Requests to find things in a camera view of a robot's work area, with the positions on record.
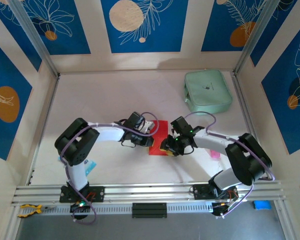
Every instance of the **pink object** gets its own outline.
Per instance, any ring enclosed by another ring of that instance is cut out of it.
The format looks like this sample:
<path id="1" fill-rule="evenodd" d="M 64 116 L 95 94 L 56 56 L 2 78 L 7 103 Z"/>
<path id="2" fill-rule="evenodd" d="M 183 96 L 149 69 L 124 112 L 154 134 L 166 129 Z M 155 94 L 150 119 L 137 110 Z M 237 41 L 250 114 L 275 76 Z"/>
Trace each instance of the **pink object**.
<path id="1" fill-rule="evenodd" d="M 220 158 L 220 152 L 210 150 L 210 157 L 213 159 L 219 159 Z"/>

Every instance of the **red block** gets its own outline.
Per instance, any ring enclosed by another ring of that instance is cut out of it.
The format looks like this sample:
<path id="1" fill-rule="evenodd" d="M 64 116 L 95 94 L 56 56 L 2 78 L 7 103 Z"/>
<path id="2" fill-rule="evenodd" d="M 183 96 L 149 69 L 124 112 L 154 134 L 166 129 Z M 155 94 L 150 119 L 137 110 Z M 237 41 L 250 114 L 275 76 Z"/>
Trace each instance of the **red block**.
<path id="1" fill-rule="evenodd" d="M 157 122 L 154 121 L 154 128 L 151 130 L 151 133 L 153 133 L 157 129 Z M 168 156 L 166 151 L 160 150 L 160 145 L 164 139 L 166 139 L 168 136 L 168 121 L 159 121 L 159 129 L 158 131 L 152 136 L 153 146 L 149 147 L 149 155 L 155 155 L 155 156 Z"/>

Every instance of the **beige circle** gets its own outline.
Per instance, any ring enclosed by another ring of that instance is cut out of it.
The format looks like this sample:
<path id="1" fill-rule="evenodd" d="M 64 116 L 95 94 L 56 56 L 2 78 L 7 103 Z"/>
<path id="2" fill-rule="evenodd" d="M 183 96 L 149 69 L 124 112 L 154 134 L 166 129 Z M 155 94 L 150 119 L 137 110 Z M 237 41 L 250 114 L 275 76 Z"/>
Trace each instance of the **beige circle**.
<path id="1" fill-rule="evenodd" d="M 216 3 L 219 5 L 225 4 L 226 2 L 228 2 L 228 0 L 216 0 Z"/>
<path id="2" fill-rule="evenodd" d="M 3 3 L 3 4 L 5 4 L 5 5 L 8 4 L 8 3 L 7 3 L 7 0 L 0 0 L 0 2 Z"/>
<path id="3" fill-rule="evenodd" d="M 139 42 L 143 44 L 143 43 L 146 42 L 146 39 L 145 39 L 144 37 L 140 37 L 140 38 L 139 38 Z"/>
<path id="4" fill-rule="evenodd" d="M 110 22 L 120 32 L 131 32 L 144 22 L 141 8 L 131 0 L 120 0 L 109 12 Z"/>

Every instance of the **mint green bag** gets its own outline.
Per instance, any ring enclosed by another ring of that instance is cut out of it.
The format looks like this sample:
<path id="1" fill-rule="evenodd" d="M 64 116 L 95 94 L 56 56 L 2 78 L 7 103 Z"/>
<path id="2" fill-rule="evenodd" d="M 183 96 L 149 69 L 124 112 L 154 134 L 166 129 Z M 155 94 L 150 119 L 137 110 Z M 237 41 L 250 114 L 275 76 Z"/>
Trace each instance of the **mint green bag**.
<path id="1" fill-rule="evenodd" d="M 188 72 L 184 78 L 184 94 L 191 112 L 225 112 L 233 101 L 224 75 L 217 69 Z"/>

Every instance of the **gray floor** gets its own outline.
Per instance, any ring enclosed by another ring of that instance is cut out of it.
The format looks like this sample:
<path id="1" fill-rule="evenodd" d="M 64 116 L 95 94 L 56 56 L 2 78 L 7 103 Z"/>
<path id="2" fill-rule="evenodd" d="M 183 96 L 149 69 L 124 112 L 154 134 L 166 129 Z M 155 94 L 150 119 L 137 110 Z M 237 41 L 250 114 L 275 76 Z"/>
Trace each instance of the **gray floor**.
<path id="1" fill-rule="evenodd" d="M 170 214 L 165 219 L 100 215 L 79 225 L 70 216 L 34 215 L 23 219 L 17 240 L 284 240 L 275 210 L 255 210 L 245 202 L 225 219 L 210 213 Z"/>

